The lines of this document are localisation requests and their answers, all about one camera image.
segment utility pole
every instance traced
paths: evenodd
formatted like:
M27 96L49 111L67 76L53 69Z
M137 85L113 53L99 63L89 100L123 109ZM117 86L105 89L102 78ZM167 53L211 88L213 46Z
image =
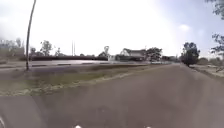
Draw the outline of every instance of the utility pole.
M26 38L26 70L29 70L29 40L30 40L30 29L31 29L31 24L32 24L32 18L33 18L33 12L34 8L36 5L36 0L33 2L33 8L30 13L30 20L29 20L29 25L28 25L28 30L27 30L27 38Z
M73 53L74 53L74 56L75 56L75 41L74 41L74 44L73 44Z
M147 59L147 46L145 45L145 52L144 52L144 57L145 57L145 60Z
M73 56L73 41L72 41L72 56Z

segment lawn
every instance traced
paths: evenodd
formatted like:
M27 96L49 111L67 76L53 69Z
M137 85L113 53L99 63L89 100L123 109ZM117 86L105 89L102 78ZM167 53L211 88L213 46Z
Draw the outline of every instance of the lawn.
M130 74L155 66L95 66L82 72L20 72L0 78L0 95L19 95L48 92L60 88L79 86L80 83L94 82L117 75Z

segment building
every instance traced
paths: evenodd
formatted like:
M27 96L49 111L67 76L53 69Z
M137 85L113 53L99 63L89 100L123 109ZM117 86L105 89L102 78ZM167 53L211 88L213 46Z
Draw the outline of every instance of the building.
M134 61L139 61L139 60L145 60L146 58L146 50L131 50L124 48L119 57L118 60L134 60Z

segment grass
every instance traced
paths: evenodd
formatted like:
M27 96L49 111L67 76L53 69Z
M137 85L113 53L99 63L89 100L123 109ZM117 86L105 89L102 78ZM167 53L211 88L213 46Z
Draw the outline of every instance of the grass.
M14 93L30 93L54 90L77 86L79 83L109 78L118 74L130 73L149 68L149 66L132 67L93 67L84 72L60 72L36 74L34 72L20 72L12 76L2 77L0 83L0 95L11 95Z
M205 75L207 75L208 77L210 78L213 78L215 80L218 80L219 82L221 83L224 83L224 77L221 77L221 76L218 76L218 75L213 75L212 73L206 71L206 70L203 70L203 69L199 69L199 68L192 68L200 73L203 73Z
M1 60L1 59L0 59L0 65L1 65L1 64L7 64L7 61L6 61L6 60Z

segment asphalt road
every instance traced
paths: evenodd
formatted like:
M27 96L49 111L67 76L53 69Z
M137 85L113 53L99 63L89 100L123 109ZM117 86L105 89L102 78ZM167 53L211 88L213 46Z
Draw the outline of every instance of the asphalt road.
M97 85L0 98L9 128L223 128L223 84L170 65Z

